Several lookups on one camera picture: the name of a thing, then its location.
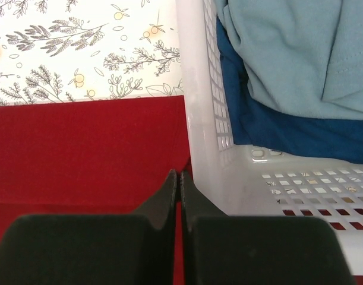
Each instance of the red fabric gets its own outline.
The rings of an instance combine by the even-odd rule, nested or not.
[[[0,239],[23,214],[130,212],[189,157],[183,97],[0,107]]]

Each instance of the white laundry basket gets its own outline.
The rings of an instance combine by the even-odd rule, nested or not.
[[[176,3],[192,168],[199,190],[230,215],[325,219],[352,274],[363,275],[363,165],[234,145],[213,0]]]

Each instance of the light blue shirt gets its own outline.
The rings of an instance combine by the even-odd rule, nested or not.
[[[363,120],[363,0],[214,0],[258,102]]]

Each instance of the floral print paper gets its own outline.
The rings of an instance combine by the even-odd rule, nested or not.
[[[0,0],[0,106],[182,95],[168,0]]]

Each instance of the blue cloth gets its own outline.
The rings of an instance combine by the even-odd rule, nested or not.
[[[215,0],[256,101],[363,120],[363,0]]]
[[[302,118],[266,107],[250,96],[241,57],[219,20],[217,45],[235,144],[363,163],[363,121]]]

